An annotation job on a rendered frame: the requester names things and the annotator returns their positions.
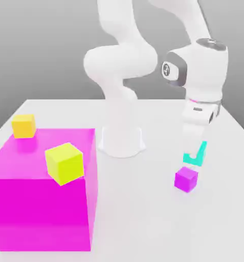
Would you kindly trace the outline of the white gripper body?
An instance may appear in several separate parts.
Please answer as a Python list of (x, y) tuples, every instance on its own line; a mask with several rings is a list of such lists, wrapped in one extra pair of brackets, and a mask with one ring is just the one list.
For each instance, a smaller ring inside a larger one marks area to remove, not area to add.
[(184, 153), (195, 159), (202, 144), (205, 127), (191, 123), (183, 125), (183, 148)]

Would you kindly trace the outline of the small purple cube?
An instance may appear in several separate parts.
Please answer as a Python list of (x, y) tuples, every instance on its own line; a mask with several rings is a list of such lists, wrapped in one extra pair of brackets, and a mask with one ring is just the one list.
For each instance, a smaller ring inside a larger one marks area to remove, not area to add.
[(174, 186), (184, 192), (190, 192), (197, 184), (198, 172), (182, 167), (175, 173)]

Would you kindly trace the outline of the small orange cube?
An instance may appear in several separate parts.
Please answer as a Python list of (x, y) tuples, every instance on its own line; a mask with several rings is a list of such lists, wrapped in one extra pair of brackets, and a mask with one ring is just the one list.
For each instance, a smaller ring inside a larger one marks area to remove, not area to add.
[(33, 114), (15, 115), (12, 119), (12, 129), (15, 139), (33, 138), (36, 132)]

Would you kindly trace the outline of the small yellow cube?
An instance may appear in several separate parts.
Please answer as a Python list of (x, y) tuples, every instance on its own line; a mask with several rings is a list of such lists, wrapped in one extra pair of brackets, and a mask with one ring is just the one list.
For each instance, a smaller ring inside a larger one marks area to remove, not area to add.
[(70, 142), (45, 151), (48, 174), (62, 186), (84, 176), (83, 153)]

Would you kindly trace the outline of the large magenta box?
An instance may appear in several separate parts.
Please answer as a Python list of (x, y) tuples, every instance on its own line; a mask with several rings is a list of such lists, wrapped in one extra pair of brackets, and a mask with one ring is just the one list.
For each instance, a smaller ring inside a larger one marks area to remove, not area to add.
[[(48, 174), (45, 151), (67, 142), (83, 153), (84, 176), (60, 186)], [(0, 149), (0, 251), (90, 251), (97, 197), (93, 128), (10, 136)]]

